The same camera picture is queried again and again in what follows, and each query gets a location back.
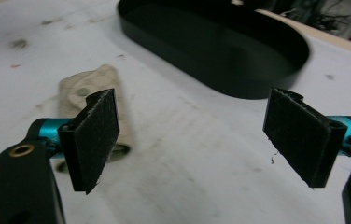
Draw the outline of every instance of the black foam block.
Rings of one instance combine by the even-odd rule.
[[[89,96],[87,103],[58,133],[74,190],[88,194],[117,142],[119,124],[113,89]]]
[[[347,127],[305,104],[292,91],[272,89],[263,131],[311,188],[324,188]]]

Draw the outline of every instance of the blue anodized part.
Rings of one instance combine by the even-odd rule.
[[[43,141],[47,141],[47,149],[48,150],[56,150],[56,147],[62,149],[62,145],[60,143],[59,134],[57,129],[62,125],[68,123],[70,119],[47,119],[41,126],[39,130],[39,137]]]
[[[327,118],[339,121],[347,126],[347,131],[344,135],[344,141],[342,142],[342,148],[339,151],[339,155],[347,155],[347,153],[344,152],[344,148],[351,148],[351,119],[346,116],[327,116]]]

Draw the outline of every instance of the white table surface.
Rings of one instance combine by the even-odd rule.
[[[0,3],[0,152],[34,120],[57,117],[60,80],[105,63],[119,72],[133,151],[88,196],[55,173],[68,223],[344,223],[351,159],[338,157],[324,189],[309,189],[281,155],[271,164],[267,100],[213,91],[135,44],[117,2]],[[20,38],[28,46],[11,48]],[[351,52],[306,38],[311,58],[291,90],[324,115],[351,115]]]

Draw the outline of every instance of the black oval tray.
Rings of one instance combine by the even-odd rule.
[[[281,21],[232,4],[121,0],[123,32],[210,88],[246,99],[289,88],[309,57]]]

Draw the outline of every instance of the bolt hole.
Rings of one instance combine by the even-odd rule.
[[[33,145],[30,145],[30,144],[29,145],[22,145],[22,146],[18,146],[18,147],[13,148],[12,150],[10,150],[9,156],[22,157],[22,156],[29,154],[33,150],[34,150]]]
[[[19,213],[17,213],[15,216],[13,216],[10,220],[9,220],[9,224],[22,224],[22,223],[26,223],[28,221],[28,219],[30,218],[31,214],[28,211],[21,211]]]

